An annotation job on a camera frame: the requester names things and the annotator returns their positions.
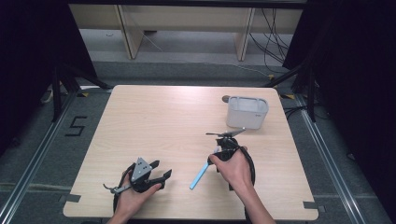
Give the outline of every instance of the white container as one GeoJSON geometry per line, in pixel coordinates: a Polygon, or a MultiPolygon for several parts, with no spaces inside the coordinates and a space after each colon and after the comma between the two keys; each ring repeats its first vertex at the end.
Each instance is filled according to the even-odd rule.
{"type": "Polygon", "coordinates": [[[234,128],[260,129],[268,112],[261,98],[232,96],[228,100],[227,125],[234,128]]]}

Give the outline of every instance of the light blue stick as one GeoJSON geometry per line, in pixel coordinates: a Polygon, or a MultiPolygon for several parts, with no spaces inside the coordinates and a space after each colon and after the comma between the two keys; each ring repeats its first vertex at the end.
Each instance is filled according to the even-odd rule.
{"type": "Polygon", "coordinates": [[[198,181],[201,179],[201,177],[204,175],[204,172],[206,171],[207,167],[209,164],[206,162],[204,166],[202,167],[201,171],[198,173],[198,175],[195,177],[194,180],[192,180],[192,183],[190,185],[190,189],[194,189],[195,185],[197,185],[198,181]]]}

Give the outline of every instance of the person's right hand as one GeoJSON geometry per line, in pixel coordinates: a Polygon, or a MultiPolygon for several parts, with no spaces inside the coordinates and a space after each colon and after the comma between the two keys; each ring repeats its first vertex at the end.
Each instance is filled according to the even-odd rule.
{"type": "Polygon", "coordinates": [[[235,190],[253,187],[248,160],[240,149],[236,150],[228,161],[221,161],[211,154],[209,159],[218,167],[221,175],[235,190]]]}

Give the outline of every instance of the white desk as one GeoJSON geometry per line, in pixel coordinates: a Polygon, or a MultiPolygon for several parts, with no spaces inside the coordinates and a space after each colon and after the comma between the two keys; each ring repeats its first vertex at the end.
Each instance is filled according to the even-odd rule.
{"type": "Polygon", "coordinates": [[[316,219],[318,210],[303,205],[314,199],[276,91],[229,87],[117,86],[71,190],[81,198],[67,202],[64,214],[111,217],[113,195],[102,184],[117,186],[121,173],[142,157],[161,161],[151,178],[173,173],[135,217],[244,219],[244,205],[215,166],[189,188],[216,146],[216,137],[205,133],[232,130],[223,95],[261,97],[270,106],[261,129],[236,136],[255,163],[255,188],[268,211],[277,220],[316,219]]]}

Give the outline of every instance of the gray carpet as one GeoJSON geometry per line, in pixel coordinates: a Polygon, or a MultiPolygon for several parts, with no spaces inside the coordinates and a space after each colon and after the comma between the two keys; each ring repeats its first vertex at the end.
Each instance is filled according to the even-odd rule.
{"type": "MultiPolygon", "coordinates": [[[[97,74],[107,84],[134,85],[194,85],[194,86],[244,86],[260,87],[269,82],[266,75],[278,77],[281,73],[269,71],[265,66],[247,66],[263,74],[238,68],[232,65],[203,63],[94,63],[97,74]]],[[[287,71],[281,67],[270,67],[273,71],[287,71]]],[[[81,85],[91,85],[86,80],[78,80],[81,85]]],[[[280,94],[291,93],[292,78],[276,89],[280,94]]],[[[101,118],[109,93],[90,93],[87,97],[75,99],[69,109],[56,139],[51,144],[46,158],[40,166],[31,187],[17,210],[11,223],[81,223],[83,221],[103,221],[98,218],[78,219],[63,215],[64,203],[61,196],[66,195],[73,186],[78,170],[91,142],[96,126],[101,118]],[[76,125],[84,126],[80,136],[67,136],[77,133],[71,129],[75,116],[76,125]]],[[[292,99],[282,99],[282,105],[295,107],[292,99]]],[[[357,164],[346,157],[347,148],[332,121],[326,116],[325,108],[316,107],[317,125],[322,132],[342,175],[346,179],[366,217],[368,223],[390,223],[378,199],[364,179],[357,164]]],[[[22,175],[24,168],[35,153],[52,119],[52,105],[37,109],[29,124],[20,134],[21,144],[10,147],[0,158],[0,202],[3,204],[8,194],[22,175]]],[[[309,223],[350,223],[349,216],[342,204],[332,180],[324,166],[317,147],[306,128],[300,112],[289,118],[289,125],[299,151],[308,183],[315,201],[321,208],[319,218],[309,223]]],[[[153,223],[137,220],[134,223],[153,223]]],[[[197,223],[174,221],[172,223],[197,223]]],[[[279,221],[278,223],[305,223],[279,221]]]]}

